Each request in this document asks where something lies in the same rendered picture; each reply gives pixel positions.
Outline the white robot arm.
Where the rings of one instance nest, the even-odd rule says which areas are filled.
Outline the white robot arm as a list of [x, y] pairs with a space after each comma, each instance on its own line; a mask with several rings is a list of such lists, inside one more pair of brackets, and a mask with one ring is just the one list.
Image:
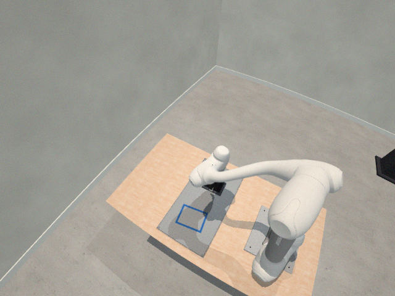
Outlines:
[[281, 273], [290, 256], [303, 244], [305, 233], [317, 219], [325, 198], [343, 186], [343, 172], [316, 160], [276, 160], [253, 163], [224, 171], [230, 151], [218, 146], [210, 157], [189, 175], [194, 187], [234, 181], [259, 175], [272, 175], [288, 181], [268, 211], [270, 226], [252, 262], [252, 272], [263, 282]]

